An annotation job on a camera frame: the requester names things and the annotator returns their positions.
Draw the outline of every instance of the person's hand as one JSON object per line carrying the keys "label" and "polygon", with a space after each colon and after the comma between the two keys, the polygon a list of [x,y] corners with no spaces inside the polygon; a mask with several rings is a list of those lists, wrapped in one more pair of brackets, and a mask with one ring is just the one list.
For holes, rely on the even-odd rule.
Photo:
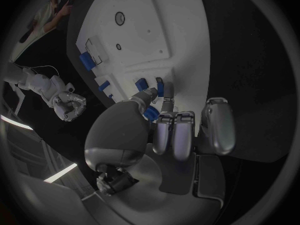
{"label": "person's hand", "polygon": [[62,16],[66,16],[71,13],[72,5],[68,5],[69,1],[63,5],[62,9],[58,12]]}

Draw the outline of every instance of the person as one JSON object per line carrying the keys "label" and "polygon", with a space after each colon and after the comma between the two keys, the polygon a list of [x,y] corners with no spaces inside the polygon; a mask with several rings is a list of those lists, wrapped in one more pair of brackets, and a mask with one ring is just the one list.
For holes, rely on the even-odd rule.
{"label": "person", "polygon": [[10,60],[12,62],[16,61],[31,44],[55,29],[63,17],[71,13],[72,5],[69,3],[69,0],[67,0],[61,5],[57,3],[57,0],[49,0],[39,9],[27,26],[28,31],[14,47]]}

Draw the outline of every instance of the white robot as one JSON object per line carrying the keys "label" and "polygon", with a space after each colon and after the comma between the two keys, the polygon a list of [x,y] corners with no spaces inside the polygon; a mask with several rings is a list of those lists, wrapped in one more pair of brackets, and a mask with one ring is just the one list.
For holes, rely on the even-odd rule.
{"label": "white robot", "polygon": [[39,94],[63,121],[73,121],[86,109],[86,99],[73,93],[74,86],[70,82],[65,85],[63,80],[56,75],[49,79],[45,75],[36,74],[29,67],[21,69],[10,63],[7,66],[4,81],[16,84],[20,89],[32,90]]}

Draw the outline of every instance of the white curved surface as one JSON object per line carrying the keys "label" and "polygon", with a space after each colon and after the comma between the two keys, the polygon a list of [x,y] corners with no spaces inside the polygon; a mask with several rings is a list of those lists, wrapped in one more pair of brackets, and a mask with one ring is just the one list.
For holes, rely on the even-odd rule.
{"label": "white curved surface", "polygon": [[[159,57],[157,54],[148,56],[147,51],[143,51],[138,54],[146,53],[148,56],[146,60],[148,61],[138,64],[134,62],[130,64],[128,60],[125,64],[122,59],[120,60],[120,56],[115,55],[116,51],[112,50],[112,46],[107,41],[109,37],[103,34],[101,11],[102,8],[108,6],[106,1],[108,0],[95,0],[93,2],[82,24],[76,43],[80,52],[84,53],[86,52],[85,43],[87,39],[95,35],[99,37],[109,59],[92,69],[98,77],[96,81],[102,80],[99,77],[112,74],[128,98],[138,92],[135,82],[138,78],[142,78],[137,76],[141,71],[143,71],[143,78],[147,80],[149,87],[157,87],[155,77],[161,77],[165,82],[174,82],[175,107],[178,108],[179,112],[195,112],[195,133],[197,135],[200,128],[201,111],[207,99],[211,59],[209,29],[202,0],[151,0],[160,24],[157,24],[157,21],[156,25],[151,24],[153,28],[157,28],[159,35],[157,35],[157,40],[149,42],[148,45],[152,49],[151,51],[155,50],[157,44],[161,45],[159,45],[160,48],[165,47],[162,39],[165,38],[169,58],[168,56],[166,58]],[[126,0],[122,0],[119,5],[125,7],[124,1]],[[117,8],[114,7],[113,9],[119,9],[119,5],[116,3]],[[126,23],[130,17],[124,15]],[[113,31],[116,29],[113,27],[113,23],[115,23],[114,14],[110,19],[112,21],[109,26]],[[135,30],[139,33],[141,29],[136,27]],[[160,111],[162,100],[160,97],[156,104],[151,105]]]}

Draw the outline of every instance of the light strip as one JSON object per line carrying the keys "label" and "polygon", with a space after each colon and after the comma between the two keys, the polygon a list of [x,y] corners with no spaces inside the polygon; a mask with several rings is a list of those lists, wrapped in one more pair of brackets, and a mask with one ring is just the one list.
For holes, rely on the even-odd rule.
{"label": "light strip", "polygon": [[60,177],[62,177],[63,175],[65,175],[67,172],[71,171],[73,168],[75,168],[77,166],[76,163],[73,163],[72,165],[68,166],[67,168],[65,168],[64,170],[61,170],[60,172],[58,172],[57,174],[54,174],[53,176],[47,178],[46,180],[44,180],[44,182],[46,183],[53,183],[55,180],[59,179]]}
{"label": "light strip", "polygon": [[3,116],[3,115],[1,115],[1,119],[4,120],[4,121],[6,121],[6,122],[8,122],[8,123],[10,123],[10,124],[16,125],[18,127],[29,129],[29,130],[33,130],[30,126],[24,125],[24,124],[19,123],[17,121],[13,121],[13,120],[11,120],[11,119]]}

